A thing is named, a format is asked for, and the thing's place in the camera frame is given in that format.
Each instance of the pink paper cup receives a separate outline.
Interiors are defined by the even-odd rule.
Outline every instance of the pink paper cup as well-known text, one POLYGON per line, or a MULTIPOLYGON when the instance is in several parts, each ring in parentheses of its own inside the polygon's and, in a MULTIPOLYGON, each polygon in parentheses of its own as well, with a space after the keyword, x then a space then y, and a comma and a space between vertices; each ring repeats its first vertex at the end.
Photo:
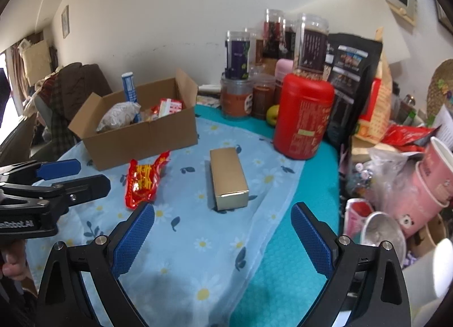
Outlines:
POLYGON ((440 139, 431 138, 420 162, 420 174, 438 201, 450 202, 453 198, 453 154, 440 139))
POLYGON ((420 174, 420 162, 415 165, 408 187, 398 196, 390 215, 398 221, 406 239, 428 223, 448 204, 436 200, 420 174))

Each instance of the red canister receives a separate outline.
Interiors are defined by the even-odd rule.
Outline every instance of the red canister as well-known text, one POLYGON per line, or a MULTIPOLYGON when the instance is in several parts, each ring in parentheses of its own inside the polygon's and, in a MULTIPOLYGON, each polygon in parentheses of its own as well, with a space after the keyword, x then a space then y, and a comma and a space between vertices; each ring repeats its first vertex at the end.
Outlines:
POLYGON ((273 136, 275 149, 295 160, 312 158, 326 130, 334 96, 334 87, 326 81, 288 74, 273 136))

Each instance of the teal tablecloth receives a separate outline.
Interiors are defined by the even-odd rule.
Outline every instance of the teal tablecloth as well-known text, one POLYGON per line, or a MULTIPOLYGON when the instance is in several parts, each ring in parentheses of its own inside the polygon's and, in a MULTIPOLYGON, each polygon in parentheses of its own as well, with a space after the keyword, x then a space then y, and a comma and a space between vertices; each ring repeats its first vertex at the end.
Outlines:
MULTIPOLYGON (((273 136, 264 121, 229 121, 220 110, 197 106, 201 117, 273 136)), ((314 158, 305 163, 294 203, 305 202, 313 214, 338 230, 339 187, 337 153, 323 142, 314 158)), ((264 258, 231 319, 230 327, 295 327, 304 317, 323 285, 296 236, 289 210, 270 240, 264 258)))

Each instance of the gripper logo text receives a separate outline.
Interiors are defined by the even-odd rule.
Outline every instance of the gripper logo text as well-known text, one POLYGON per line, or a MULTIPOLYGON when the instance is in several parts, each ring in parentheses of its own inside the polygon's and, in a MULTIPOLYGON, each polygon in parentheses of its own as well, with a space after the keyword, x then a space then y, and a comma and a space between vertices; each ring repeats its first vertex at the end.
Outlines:
POLYGON ((20 227, 34 227, 32 220, 25 221, 3 221, 0 222, 0 229, 15 229, 20 227))

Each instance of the open cardboard box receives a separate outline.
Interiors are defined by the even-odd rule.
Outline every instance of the open cardboard box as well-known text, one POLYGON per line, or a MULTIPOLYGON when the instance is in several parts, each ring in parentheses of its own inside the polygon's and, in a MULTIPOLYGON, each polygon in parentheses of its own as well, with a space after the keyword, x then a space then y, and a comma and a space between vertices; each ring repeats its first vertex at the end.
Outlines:
POLYGON ((195 124, 198 85, 186 73, 178 69, 175 78, 142 84, 135 90, 141 110, 156 106, 161 98, 180 100, 183 109, 155 121, 96 133, 104 114, 114 104, 126 100, 124 91, 104 97, 92 93, 71 121, 69 129, 83 140, 98 170, 198 143, 195 124))

